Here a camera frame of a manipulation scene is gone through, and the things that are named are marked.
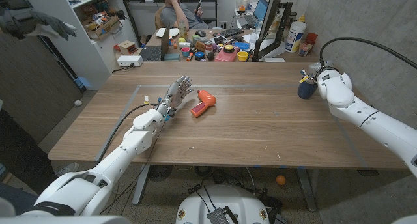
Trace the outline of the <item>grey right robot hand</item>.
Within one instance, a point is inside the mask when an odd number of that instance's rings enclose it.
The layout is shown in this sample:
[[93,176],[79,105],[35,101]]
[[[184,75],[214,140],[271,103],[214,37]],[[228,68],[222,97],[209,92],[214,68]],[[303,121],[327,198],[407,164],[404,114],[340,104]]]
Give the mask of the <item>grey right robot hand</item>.
[[320,63],[313,63],[308,66],[307,70],[302,69],[300,73],[303,75],[303,78],[299,83],[307,82],[310,84],[320,83],[321,79],[319,76],[326,70],[326,66],[322,66]]

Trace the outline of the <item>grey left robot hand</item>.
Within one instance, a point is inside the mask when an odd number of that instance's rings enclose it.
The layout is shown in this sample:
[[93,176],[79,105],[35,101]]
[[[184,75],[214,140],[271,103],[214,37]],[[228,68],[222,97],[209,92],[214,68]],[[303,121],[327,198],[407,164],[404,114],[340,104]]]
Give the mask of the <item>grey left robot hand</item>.
[[162,98],[156,110],[162,115],[170,115],[173,117],[177,107],[182,103],[185,96],[194,91],[191,81],[191,78],[185,75],[178,78],[176,82],[169,86],[166,95]]

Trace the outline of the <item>grey gloved person hand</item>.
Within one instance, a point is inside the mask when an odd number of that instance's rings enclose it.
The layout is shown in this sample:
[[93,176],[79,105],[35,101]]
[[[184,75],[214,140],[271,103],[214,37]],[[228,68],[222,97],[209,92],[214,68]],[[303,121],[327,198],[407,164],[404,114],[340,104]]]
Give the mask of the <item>grey gloved person hand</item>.
[[60,19],[35,10],[27,0],[1,0],[1,32],[19,40],[27,36],[76,37],[76,28]]

